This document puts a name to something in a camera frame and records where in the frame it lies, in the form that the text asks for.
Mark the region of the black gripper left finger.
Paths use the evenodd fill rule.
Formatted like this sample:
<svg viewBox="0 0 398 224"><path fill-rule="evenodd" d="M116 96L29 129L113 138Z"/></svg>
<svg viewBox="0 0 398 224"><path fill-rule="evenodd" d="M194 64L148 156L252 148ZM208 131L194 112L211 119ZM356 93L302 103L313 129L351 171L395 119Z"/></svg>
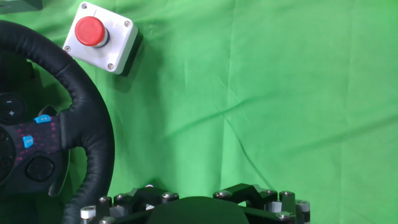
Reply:
<svg viewBox="0 0 398 224"><path fill-rule="evenodd" d="M179 199L176 192L147 185L114 197L101 196L80 209L81 224L146 223L156 206Z"/></svg>

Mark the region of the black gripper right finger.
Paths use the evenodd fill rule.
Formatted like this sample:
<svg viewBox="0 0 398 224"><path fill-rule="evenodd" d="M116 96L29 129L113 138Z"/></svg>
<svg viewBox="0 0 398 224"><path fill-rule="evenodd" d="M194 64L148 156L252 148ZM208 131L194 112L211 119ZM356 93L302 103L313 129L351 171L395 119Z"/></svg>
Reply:
<svg viewBox="0 0 398 224"><path fill-rule="evenodd" d="M248 223L310 224L310 202L297 199L289 190L237 184L214 192L213 198L236 205Z"/></svg>

